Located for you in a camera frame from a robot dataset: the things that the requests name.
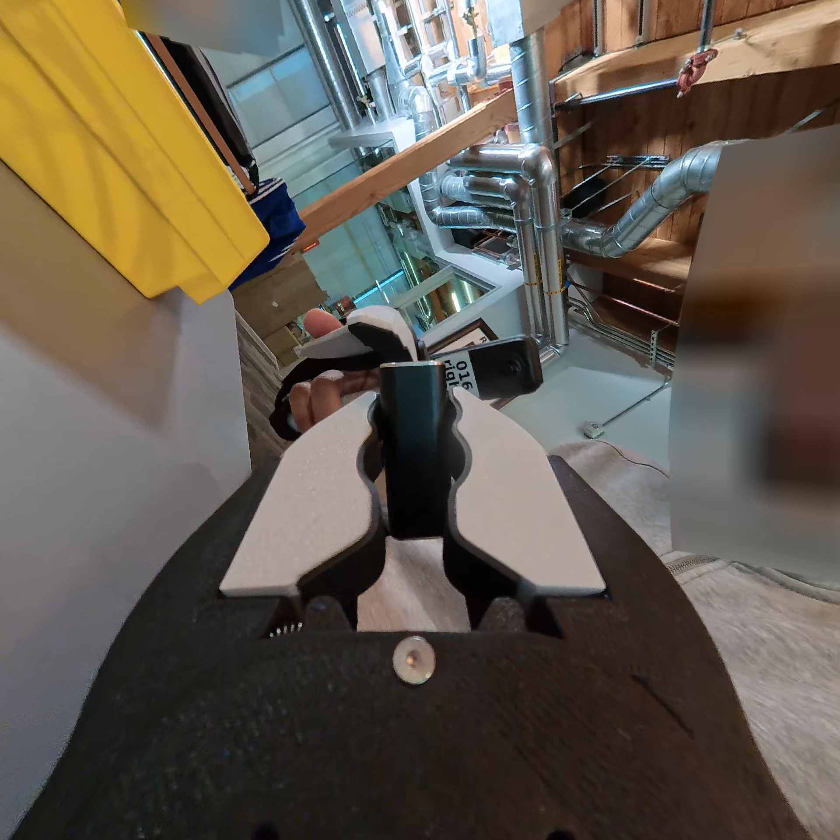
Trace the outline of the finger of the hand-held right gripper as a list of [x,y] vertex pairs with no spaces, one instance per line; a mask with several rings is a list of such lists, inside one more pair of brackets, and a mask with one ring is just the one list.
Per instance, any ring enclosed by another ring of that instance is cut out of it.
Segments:
[[381,337],[376,327],[341,327],[315,339],[301,351],[301,362],[320,370],[374,370],[382,364],[376,349]]
[[403,315],[384,306],[354,309],[345,320],[350,336],[360,345],[345,357],[356,359],[373,355],[380,363],[419,361],[417,339]]

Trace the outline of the wooden beam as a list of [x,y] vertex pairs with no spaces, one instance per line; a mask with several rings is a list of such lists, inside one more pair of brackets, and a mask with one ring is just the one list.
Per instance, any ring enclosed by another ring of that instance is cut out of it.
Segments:
[[516,117],[515,94],[508,89],[318,199],[299,212],[306,227],[289,252],[295,254],[315,246],[322,236],[458,152],[485,140]]

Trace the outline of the cardboard boxes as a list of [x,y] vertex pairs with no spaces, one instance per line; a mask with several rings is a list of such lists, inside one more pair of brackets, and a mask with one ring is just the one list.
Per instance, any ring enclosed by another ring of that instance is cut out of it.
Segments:
[[280,368],[298,361],[300,317],[320,308],[327,294],[300,253],[285,257],[264,275],[233,290],[238,314],[272,352]]

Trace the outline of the person's grey hoodie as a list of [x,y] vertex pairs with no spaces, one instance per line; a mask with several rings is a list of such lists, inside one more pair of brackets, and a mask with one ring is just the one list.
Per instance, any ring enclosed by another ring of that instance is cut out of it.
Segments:
[[662,560],[717,645],[800,821],[812,838],[839,838],[838,584],[674,549],[668,473],[649,458],[599,441],[550,453]]

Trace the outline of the silver ventilation ducts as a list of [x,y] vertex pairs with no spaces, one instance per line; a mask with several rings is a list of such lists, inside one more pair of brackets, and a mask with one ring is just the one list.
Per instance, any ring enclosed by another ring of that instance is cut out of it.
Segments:
[[[544,32],[560,2],[487,2],[486,8],[494,46],[509,46],[517,117],[415,181],[434,227],[517,233],[530,332],[545,353],[561,354],[570,341],[564,250],[603,259],[635,250],[688,198],[709,192],[728,142],[706,143],[668,164],[613,226],[562,217]],[[434,110],[427,89],[404,77],[402,83],[401,103],[417,142],[436,130]]]

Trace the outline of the black port adapter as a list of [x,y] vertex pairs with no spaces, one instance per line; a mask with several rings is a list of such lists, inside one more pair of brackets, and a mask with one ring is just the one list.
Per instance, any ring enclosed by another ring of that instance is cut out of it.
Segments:
[[444,364],[384,364],[377,428],[391,535],[398,540],[441,537],[451,484]]

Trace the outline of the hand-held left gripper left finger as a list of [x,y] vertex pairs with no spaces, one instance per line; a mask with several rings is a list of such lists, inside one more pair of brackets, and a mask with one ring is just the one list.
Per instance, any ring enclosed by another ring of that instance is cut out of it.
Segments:
[[379,454],[376,397],[358,396],[289,447],[219,585],[222,595],[303,595],[373,540],[382,518],[364,453],[371,446]]

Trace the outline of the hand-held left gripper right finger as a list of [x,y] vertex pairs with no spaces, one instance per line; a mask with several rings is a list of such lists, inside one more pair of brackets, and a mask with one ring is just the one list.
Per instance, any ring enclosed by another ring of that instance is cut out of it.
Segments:
[[540,443],[471,392],[449,397],[465,461],[449,503],[455,545],[517,596],[602,594],[606,583]]

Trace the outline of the person's right hand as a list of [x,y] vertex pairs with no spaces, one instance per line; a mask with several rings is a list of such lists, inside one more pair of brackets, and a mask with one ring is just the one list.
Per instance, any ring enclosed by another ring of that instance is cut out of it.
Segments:
[[372,391],[378,386],[378,367],[368,371],[330,370],[311,381],[291,387],[288,396],[290,415],[300,434],[338,412],[343,399],[360,392]]

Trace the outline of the yellow plastic bin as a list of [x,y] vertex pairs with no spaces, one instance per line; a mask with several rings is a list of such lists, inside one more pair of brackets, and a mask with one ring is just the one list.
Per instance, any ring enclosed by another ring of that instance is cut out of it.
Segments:
[[1,155],[146,298],[228,289],[269,235],[117,2],[1,2]]

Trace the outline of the blue and white cloth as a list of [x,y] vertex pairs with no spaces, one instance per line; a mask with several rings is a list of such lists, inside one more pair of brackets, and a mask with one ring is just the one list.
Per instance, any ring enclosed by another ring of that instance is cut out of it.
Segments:
[[269,243],[234,280],[230,291],[277,268],[306,227],[286,182],[279,177],[262,181],[247,201],[267,231]]

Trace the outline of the framed tag board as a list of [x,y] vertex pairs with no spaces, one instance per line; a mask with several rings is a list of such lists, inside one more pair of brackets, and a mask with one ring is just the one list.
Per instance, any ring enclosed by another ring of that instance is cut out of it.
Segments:
[[450,333],[441,340],[427,346],[427,357],[432,359],[439,355],[456,352],[483,343],[498,340],[494,330],[483,318],[467,323],[464,327]]

